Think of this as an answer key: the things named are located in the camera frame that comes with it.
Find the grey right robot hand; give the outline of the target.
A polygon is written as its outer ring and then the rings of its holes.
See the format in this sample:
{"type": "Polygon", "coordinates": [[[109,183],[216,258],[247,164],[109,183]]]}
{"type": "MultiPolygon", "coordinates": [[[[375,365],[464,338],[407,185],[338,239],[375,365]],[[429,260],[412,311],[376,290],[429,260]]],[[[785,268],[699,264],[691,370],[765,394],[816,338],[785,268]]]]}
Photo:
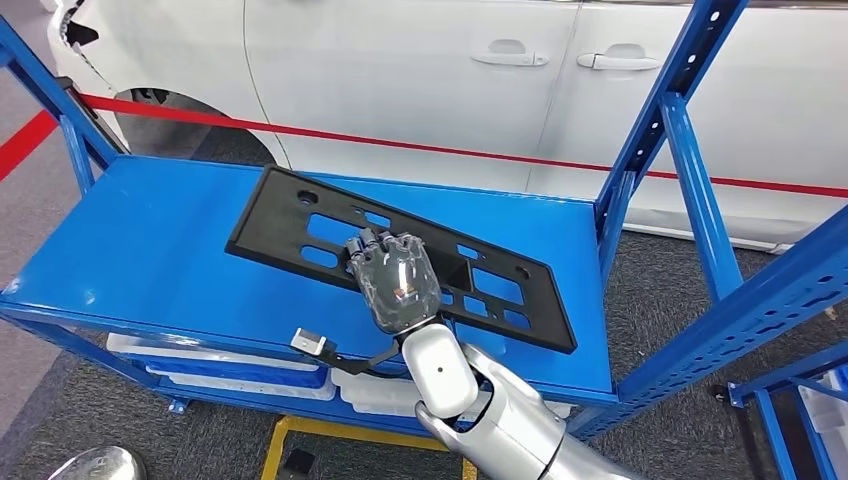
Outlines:
{"type": "Polygon", "coordinates": [[[364,228],[345,249],[347,267],[381,331],[399,335],[436,317],[441,288],[421,238],[364,228]]]}

